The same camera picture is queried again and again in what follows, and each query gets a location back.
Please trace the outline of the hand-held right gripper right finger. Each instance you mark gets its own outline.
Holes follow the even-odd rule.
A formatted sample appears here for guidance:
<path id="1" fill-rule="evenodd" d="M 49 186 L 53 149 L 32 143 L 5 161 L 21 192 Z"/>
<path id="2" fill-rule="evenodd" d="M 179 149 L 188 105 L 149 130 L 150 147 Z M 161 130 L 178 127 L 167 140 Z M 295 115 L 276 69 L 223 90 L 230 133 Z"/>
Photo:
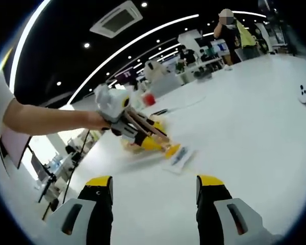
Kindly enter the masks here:
<path id="1" fill-rule="evenodd" d="M 200 244 L 273 244 L 262 217 L 233 198 L 220 179 L 197 176 L 196 205 Z"/>

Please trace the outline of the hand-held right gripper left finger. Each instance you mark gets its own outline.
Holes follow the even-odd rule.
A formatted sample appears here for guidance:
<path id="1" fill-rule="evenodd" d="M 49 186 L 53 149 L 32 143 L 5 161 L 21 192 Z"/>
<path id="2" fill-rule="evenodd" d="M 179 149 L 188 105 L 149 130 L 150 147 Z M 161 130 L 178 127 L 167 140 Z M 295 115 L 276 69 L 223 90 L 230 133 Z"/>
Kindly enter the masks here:
<path id="1" fill-rule="evenodd" d="M 89 180 L 47 220 L 48 244 L 110 244 L 112 206 L 113 177 Z"/>

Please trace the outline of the person's left hand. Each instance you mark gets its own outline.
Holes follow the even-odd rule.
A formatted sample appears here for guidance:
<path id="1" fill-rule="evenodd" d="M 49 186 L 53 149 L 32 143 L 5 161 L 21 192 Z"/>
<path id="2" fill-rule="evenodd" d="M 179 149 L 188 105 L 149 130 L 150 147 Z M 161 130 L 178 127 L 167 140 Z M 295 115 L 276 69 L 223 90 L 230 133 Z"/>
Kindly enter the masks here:
<path id="1" fill-rule="evenodd" d="M 98 112 L 89 113 L 89 123 L 91 129 L 106 131 L 111 128 L 111 124 L 107 122 Z"/>

